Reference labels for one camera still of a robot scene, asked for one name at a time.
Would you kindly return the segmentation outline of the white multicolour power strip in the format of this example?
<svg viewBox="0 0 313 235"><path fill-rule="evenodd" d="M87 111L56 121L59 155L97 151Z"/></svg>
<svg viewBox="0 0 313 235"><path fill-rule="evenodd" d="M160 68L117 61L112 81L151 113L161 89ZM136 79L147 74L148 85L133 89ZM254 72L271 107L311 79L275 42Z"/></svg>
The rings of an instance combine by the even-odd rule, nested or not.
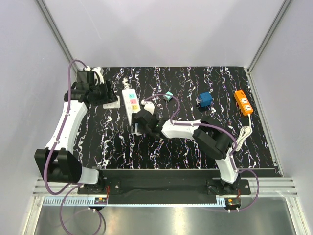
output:
<svg viewBox="0 0 313 235"><path fill-rule="evenodd" d="M140 111L139 101L135 92L135 89L123 89L122 96L125 104L126 114L131 127L131 133L140 135L138 131L138 124L133 124L132 117Z"/></svg>

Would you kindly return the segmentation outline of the white cube socket adapter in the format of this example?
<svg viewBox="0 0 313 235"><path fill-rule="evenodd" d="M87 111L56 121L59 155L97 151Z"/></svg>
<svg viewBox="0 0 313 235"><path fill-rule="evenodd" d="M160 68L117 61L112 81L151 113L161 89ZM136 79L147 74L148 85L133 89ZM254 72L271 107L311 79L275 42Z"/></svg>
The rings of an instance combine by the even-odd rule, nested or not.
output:
<svg viewBox="0 0 313 235"><path fill-rule="evenodd" d="M119 109L120 108L120 96L117 96L117 101L112 103L103 104L104 109Z"/></svg>

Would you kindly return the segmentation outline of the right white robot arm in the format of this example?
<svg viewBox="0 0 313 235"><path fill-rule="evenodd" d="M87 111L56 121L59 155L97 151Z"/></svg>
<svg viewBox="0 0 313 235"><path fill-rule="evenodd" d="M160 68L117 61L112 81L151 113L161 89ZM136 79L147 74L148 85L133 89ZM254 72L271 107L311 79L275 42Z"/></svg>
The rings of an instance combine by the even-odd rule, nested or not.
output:
<svg viewBox="0 0 313 235"><path fill-rule="evenodd" d="M233 194L240 187L240 175L233 159L236 139L211 117L195 121L161 120L144 109L132 115L132 126L156 139L194 140L199 150L214 159L220 171L224 192Z"/></svg>

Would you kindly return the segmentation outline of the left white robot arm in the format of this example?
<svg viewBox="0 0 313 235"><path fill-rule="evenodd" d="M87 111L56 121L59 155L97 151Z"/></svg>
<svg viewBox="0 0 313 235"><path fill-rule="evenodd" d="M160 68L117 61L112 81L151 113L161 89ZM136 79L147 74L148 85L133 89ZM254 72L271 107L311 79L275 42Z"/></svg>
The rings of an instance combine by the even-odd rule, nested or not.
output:
<svg viewBox="0 0 313 235"><path fill-rule="evenodd" d="M35 161L46 182L88 184L92 192L105 190L105 181L99 171L83 167L74 157L73 148L80 124L90 106L105 109L120 107L120 99L100 67L78 71L77 81L65 93L62 115L44 149L35 152Z"/></svg>

